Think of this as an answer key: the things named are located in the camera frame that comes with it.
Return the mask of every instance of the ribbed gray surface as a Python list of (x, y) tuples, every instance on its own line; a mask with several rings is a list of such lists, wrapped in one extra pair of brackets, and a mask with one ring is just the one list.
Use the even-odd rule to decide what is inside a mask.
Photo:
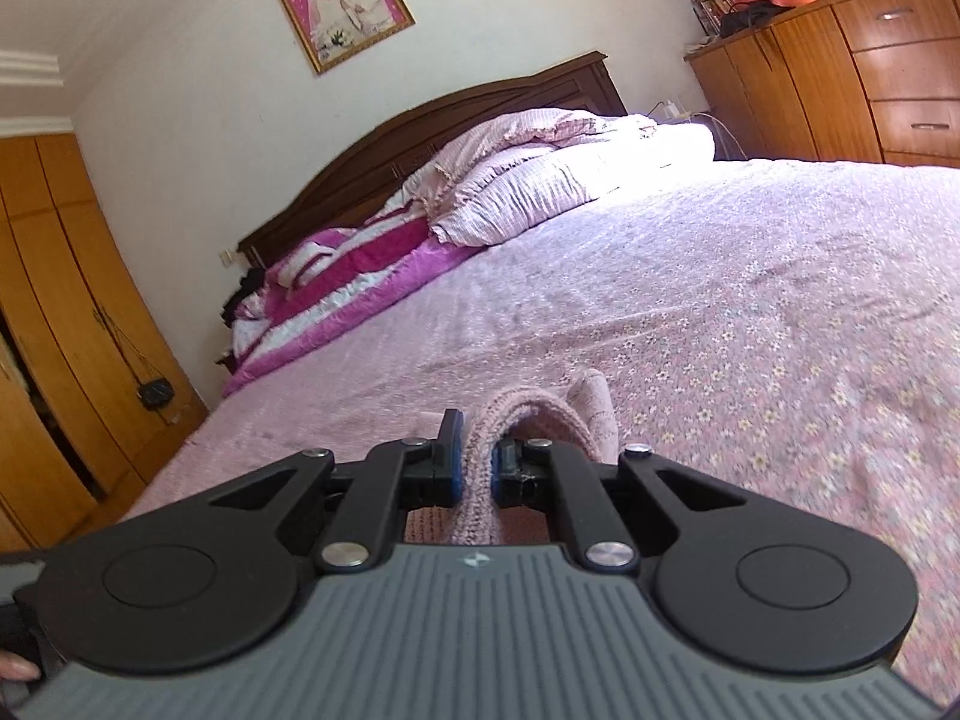
[(176, 679), (79, 665), (24, 720), (901, 720), (937, 710), (879, 668), (822, 683), (724, 669), (664, 630), (626, 579), (558, 547), (398, 546), (322, 581), (282, 632)]

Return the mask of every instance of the wedding photo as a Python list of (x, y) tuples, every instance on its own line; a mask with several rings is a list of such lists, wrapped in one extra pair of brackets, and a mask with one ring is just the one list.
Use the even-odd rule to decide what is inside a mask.
[(281, 0), (318, 74), (414, 23), (402, 0)]

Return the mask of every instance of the ceiling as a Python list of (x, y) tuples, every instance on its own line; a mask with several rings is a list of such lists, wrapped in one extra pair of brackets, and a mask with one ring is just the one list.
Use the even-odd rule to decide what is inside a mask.
[(69, 125), (77, 101), (153, 20), (184, 0), (0, 0), (0, 135)]

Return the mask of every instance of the pink pillow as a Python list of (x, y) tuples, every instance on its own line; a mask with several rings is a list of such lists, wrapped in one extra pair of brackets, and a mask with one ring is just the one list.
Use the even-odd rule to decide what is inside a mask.
[(534, 108), (498, 116), (477, 124), (444, 146), (404, 182), (404, 195), (421, 200), (427, 213), (431, 213), (451, 186), (495, 151), (535, 140), (554, 143), (605, 132), (617, 121), (618, 117), (604, 118), (589, 111), (565, 108)]
[(572, 138), (563, 141), (555, 141), (555, 145), (566, 148), (567, 146), (582, 146), (584, 143), (616, 141), (623, 137), (649, 138), (660, 128), (661, 126), (654, 119), (635, 113), (630, 114), (630, 116), (621, 116), (618, 119), (608, 119), (607, 126), (601, 133), (574, 135)]
[(432, 203), (425, 203), (424, 205), (432, 206), (428, 207), (427, 210), (430, 215), (434, 217), (448, 213), (468, 200), (472, 200), (480, 191), (490, 186), (496, 178), (504, 175), (507, 170), (556, 150), (557, 147), (554, 146), (553, 143), (539, 142), (524, 143), (522, 146), (504, 148), (503, 151), (491, 154), (487, 159), (474, 167), (473, 170), (467, 173), (463, 181), (455, 184), (450, 190), (446, 191), (442, 197), (439, 197)]
[(587, 143), (525, 162), (431, 221), (430, 230), (440, 242), (461, 247), (502, 244), (619, 187), (632, 171), (628, 148), (635, 141)]

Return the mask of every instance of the wooden wardrobe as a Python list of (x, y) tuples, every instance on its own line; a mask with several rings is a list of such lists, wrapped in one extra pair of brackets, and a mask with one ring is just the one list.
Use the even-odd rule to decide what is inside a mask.
[(748, 157), (960, 167), (960, 0), (819, 0), (688, 57)]
[[(175, 396), (147, 410), (160, 376)], [(114, 522), (205, 417), (74, 136), (0, 140), (0, 551)]]

